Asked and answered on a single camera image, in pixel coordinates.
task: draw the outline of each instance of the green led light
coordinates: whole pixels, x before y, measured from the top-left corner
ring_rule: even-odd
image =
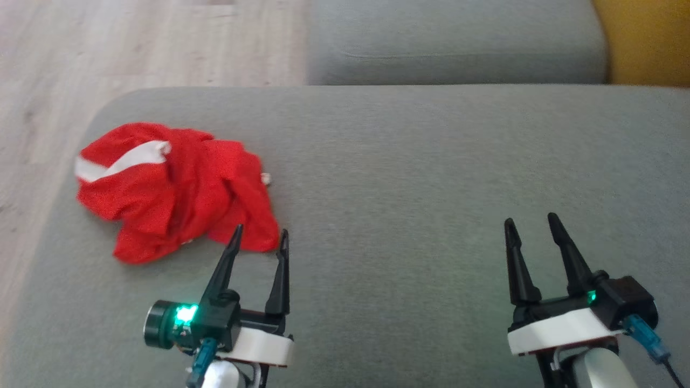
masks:
[[[192,304],[191,306],[181,306],[177,307],[177,315],[175,316],[175,320],[182,322],[182,323],[189,323],[192,322],[192,319],[194,318],[194,314],[197,313],[197,310],[199,309],[199,306],[196,304]]]
[[[592,290],[587,293],[587,304],[591,306],[597,300],[597,291]]]

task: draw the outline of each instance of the gray upholstery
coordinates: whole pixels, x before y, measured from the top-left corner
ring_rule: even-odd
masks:
[[[565,294],[546,214],[593,269],[634,275],[690,376],[690,90],[611,86],[163,88],[126,95],[83,145],[150,120],[237,139],[273,175],[290,230],[295,364],[269,387],[537,387],[510,355],[503,221],[535,282]],[[61,188],[19,296],[4,387],[180,387],[190,359],[144,346],[157,299],[194,302],[222,246],[164,260],[111,258],[116,224]],[[275,256],[242,253],[231,285],[261,309]],[[622,342],[641,387],[672,387]]]
[[[312,85],[602,83],[590,0],[314,0]]]

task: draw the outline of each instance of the white 3d-printed part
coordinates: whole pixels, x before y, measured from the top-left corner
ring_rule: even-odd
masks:
[[[570,311],[540,320],[508,333],[513,354],[549,349],[579,342],[613,337],[623,330],[611,331],[590,308]]]
[[[233,351],[217,355],[223,359],[287,367],[293,359],[294,344],[290,338],[242,327]]]

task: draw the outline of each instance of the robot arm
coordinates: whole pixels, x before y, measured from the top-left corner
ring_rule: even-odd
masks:
[[[294,340],[284,336],[290,313],[289,236],[283,230],[278,265],[264,312],[244,310],[239,294],[228,288],[242,225],[235,230],[198,304],[159,300],[144,325],[144,342],[194,357],[187,388],[266,386],[270,367],[289,366]],[[247,376],[235,364],[248,364]]]
[[[520,251],[522,241],[512,219],[505,222],[506,258],[511,303],[515,306],[508,344],[513,354],[533,354],[546,388],[637,387],[618,358],[620,334],[644,345],[656,363],[670,353],[653,328],[659,321],[652,295],[632,276],[610,279],[592,273],[555,213],[549,213],[553,241],[559,246],[568,278],[568,296],[542,300]],[[560,360],[564,349],[583,349]],[[677,385],[682,384],[674,378]]]

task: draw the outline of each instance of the red cloth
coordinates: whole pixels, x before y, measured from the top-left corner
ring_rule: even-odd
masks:
[[[75,173],[77,199],[106,220],[122,220],[113,251],[121,261],[156,260],[206,232],[227,244],[237,224],[243,249],[277,248],[261,161],[242,143],[130,123],[83,149]]]

